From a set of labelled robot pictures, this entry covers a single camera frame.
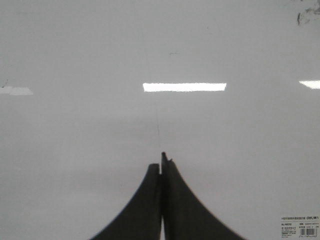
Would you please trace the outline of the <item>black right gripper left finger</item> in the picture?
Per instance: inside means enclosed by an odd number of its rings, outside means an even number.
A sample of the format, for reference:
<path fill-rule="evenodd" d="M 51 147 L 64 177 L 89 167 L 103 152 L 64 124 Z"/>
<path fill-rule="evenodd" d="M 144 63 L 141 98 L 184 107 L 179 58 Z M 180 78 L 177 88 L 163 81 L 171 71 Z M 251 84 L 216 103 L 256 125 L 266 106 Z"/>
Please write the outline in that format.
<path fill-rule="evenodd" d="M 93 240 L 159 240 L 162 227 L 162 176 L 152 163 L 138 189 L 121 212 Z"/>

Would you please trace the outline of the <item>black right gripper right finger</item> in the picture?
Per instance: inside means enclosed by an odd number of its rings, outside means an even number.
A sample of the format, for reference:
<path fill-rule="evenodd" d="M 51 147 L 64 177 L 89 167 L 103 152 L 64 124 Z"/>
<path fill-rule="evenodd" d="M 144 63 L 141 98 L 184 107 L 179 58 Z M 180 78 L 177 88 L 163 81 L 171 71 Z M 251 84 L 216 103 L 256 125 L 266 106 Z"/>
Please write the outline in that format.
<path fill-rule="evenodd" d="M 161 153 L 162 217 L 166 240 L 242 240 L 195 196 L 175 162 Z"/>

